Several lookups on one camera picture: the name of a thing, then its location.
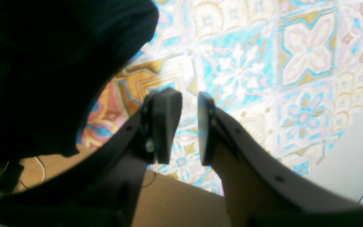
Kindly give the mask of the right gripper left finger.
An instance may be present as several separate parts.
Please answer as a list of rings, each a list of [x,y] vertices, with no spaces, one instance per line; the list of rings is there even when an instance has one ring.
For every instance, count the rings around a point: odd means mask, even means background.
[[[130,227],[147,166],[170,162],[182,94],[153,91],[91,156],[0,200],[0,227]]]

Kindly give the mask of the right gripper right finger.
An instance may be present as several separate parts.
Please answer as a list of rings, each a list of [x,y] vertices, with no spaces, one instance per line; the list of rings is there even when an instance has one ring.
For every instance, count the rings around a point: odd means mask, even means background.
[[[363,227],[363,205],[277,161],[243,126],[198,96],[201,163],[218,174],[232,227]]]

